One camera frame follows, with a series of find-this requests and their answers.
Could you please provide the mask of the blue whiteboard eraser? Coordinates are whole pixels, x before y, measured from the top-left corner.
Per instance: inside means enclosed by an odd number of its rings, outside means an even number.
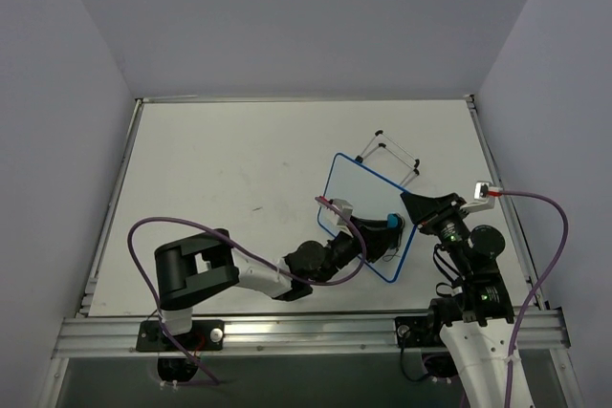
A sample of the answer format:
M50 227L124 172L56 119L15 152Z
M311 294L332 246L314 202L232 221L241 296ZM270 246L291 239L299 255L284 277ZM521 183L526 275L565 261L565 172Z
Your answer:
M386 227L389 229L402 228L404 220L401 215L392 213L387 215Z

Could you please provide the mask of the blue-framed whiteboard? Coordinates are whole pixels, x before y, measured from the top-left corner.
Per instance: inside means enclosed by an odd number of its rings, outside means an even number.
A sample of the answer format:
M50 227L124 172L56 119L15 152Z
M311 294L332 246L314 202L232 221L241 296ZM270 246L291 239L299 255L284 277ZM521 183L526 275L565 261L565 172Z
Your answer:
M323 191L323 197L329 201L340 199L352 205L355 217L385 221L388 215L398 214L403 218L399 243L378 261L366 263L387 284L398 280L416 233L401 199L404 192L404 186L343 153L334 156Z

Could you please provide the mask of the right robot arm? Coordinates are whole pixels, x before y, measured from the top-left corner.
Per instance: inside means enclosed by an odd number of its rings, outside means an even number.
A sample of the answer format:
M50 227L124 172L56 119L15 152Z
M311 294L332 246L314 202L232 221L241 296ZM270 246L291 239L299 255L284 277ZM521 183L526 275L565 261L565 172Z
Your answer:
M469 214L494 207L500 188L478 183L466 202L455 193L427 197L404 192L401 200L412 224L438 239L456 270L451 293L430 302L427 337L444 344L473 407L532 407L532 397L516 348L518 320L497 258L506 248L490 225L468 228Z

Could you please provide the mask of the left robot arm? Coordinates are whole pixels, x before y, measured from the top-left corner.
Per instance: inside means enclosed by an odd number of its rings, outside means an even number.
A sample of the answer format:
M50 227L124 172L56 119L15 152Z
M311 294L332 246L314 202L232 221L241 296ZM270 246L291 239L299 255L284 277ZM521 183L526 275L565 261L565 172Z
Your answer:
M270 268L234 256L230 245L206 233L158 247L154 258L163 321L159 339L171 350L185 348L193 336L193 307L231 287L293 302L310 295L314 284L330 283L363 249L365 260L375 263L401 245L404 219L398 214L350 221L360 238L346 229L325 245L307 241Z

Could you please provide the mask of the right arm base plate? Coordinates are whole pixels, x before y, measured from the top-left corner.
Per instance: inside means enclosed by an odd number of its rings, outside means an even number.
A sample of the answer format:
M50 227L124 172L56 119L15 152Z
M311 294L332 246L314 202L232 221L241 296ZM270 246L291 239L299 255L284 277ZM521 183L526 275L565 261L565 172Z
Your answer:
M405 349L432 347L435 343L432 328L423 315L398 316L394 319L396 341Z

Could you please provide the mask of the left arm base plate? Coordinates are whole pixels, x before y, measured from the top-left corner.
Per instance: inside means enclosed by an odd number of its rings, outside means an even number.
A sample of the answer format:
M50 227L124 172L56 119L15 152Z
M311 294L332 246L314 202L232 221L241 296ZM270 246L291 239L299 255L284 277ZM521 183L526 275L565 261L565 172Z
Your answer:
M189 332L175 335L174 339L190 353L217 352L223 349L224 334L225 323L221 320L195 320ZM140 324L135 350L139 353L179 352L157 320Z

